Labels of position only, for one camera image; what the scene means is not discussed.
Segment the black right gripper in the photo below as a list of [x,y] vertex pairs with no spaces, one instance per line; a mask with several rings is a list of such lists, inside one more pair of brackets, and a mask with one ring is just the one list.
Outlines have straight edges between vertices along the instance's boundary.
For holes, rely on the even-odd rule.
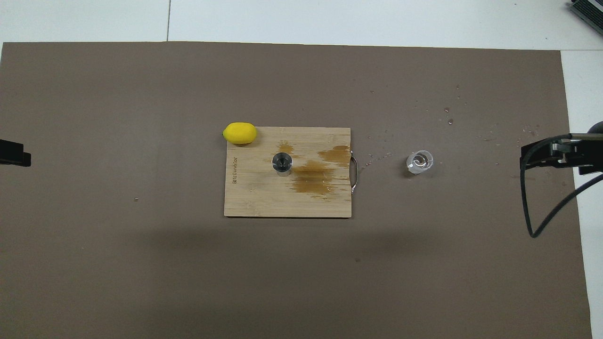
[[[524,162],[529,152],[526,169],[531,168],[567,168],[567,157],[576,152],[576,146],[571,141],[547,141],[537,147],[538,141],[521,147],[521,163]],[[595,172],[603,173],[603,141],[580,141],[577,151],[582,157],[583,164],[579,166],[579,175],[588,175]]]

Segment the small clear glass cup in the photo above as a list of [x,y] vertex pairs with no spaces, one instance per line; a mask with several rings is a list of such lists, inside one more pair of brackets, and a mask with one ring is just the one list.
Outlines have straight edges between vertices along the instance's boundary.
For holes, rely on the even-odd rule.
[[426,150],[413,152],[406,160],[407,170],[413,175],[419,175],[430,170],[433,164],[433,155]]

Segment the steel double jigger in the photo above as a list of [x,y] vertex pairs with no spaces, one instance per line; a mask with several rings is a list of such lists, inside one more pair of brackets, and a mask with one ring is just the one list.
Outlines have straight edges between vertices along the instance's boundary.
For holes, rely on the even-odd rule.
[[273,156],[272,165],[278,176],[287,177],[291,174],[293,160],[288,153],[279,152]]

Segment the brown table mat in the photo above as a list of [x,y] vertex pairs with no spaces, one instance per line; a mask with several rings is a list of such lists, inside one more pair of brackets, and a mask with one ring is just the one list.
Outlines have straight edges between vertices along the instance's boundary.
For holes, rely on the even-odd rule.
[[[235,121],[349,127],[352,217],[225,217]],[[519,188],[569,130],[559,51],[6,43],[0,339],[589,339],[577,205],[531,239]]]

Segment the stained wooden cutting board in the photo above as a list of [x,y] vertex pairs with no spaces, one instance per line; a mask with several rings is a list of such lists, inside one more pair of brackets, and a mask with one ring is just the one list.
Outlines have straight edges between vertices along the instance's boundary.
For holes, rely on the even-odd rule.
[[[228,144],[224,215],[258,218],[350,218],[351,129],[258,127],[247,145]],[[278,176],[273,156],[288,153],[291,174]]]

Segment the yellow lemon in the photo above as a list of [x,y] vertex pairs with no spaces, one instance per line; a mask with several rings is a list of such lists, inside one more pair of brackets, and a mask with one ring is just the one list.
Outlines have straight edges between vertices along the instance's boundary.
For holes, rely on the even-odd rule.
[[258,131],[248,122],[233,122],[223,130],[222,135],[231,144],[246,145],[256,139]]

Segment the grey ribbed device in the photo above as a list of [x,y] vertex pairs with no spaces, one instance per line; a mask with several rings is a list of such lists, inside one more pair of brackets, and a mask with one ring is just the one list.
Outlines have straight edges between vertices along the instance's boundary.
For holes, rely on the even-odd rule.
[[603,36],[603,0],[570,0],[570,12]]

